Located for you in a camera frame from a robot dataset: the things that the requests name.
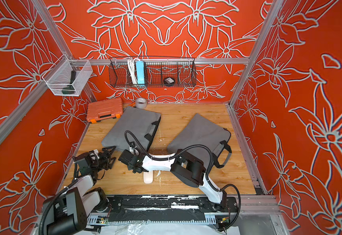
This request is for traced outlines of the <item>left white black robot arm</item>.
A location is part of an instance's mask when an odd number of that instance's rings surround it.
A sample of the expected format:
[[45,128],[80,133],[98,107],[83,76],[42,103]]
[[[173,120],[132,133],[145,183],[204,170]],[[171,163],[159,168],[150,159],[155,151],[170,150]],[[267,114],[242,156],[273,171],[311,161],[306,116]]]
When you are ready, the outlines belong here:
[[74,235],[85,230],[91,212],[111,212],[113,206],[104,190],[93,186],[100,180],[100,171],[112,169],[115,150],[110,146],[72,157],[72,182],[44,201],[39,235]]

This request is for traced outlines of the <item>grey laptop bag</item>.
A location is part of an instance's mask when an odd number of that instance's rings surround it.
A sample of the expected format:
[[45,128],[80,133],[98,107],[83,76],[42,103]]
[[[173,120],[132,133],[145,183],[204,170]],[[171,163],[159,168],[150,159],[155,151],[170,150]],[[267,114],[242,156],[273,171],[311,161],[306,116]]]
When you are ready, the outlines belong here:
[[129,150],[127,141],[134,142],[131,135],[125,138],[125,131],[130,131],[148,151],[161,121],[161,114],[143,109],[127,107],[117,123],[103,138],[103,147],[115,146],[116,150]]
[[[192,145],[204,145],[212,152],[214,166],[223,168],[232,154],[231,147],[228,145],[230,138],[231,133],[226,128],[211,122],[200,114],[195,114],[188,125],[168,145],[167,151],[175,153]],[[218,158],[224,150],[228,151],[228,156],[225,162],[220,164]]]

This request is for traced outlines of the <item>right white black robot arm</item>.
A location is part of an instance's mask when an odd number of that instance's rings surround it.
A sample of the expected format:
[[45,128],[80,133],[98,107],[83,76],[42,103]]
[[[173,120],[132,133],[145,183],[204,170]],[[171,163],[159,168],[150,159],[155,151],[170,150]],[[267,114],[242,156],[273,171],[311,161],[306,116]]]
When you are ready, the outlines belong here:
[[[141,145],[136,136],[129,130],[124,132],[124,137],[129,145],[129,150],[124,150],[119,157],[119,161],[125,164],[128,170],[133,173],[146,173],[151,171],[171,172],[185,185],[198,188],[202,191],[212,204],[217,204],[223,209],[227,209],[228,217],[226,221],[217,223],[216,230],[221,233],[228,232],[239,217],[241,211],[241,195],[234,184],[227,184],[219,188],[209,174],[212,170],[214,158],[212,151],[205,145],[196,144],[188,146],[184,149],[177,150],[176,153],[169,155],[153,155],[147,152]],[[191,153],[190,150],[201,148],[206,150],[209,155],[208,166],[204,166],[204,162]],[[226,189],[232,187],[237,194],[236,214],[231,217],[231,209],[227,205]]]

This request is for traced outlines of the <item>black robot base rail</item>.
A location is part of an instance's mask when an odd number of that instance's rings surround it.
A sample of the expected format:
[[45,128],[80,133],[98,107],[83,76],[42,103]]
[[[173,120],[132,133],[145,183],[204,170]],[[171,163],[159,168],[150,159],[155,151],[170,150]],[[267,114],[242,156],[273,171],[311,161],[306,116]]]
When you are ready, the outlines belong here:
[[228,197],[226,205],[214,204],[201,195],[110,195],[103,212],[92,211],[88,225],[125,225],[131,223],[179,223],[214,225],[236,216],[238,202]]

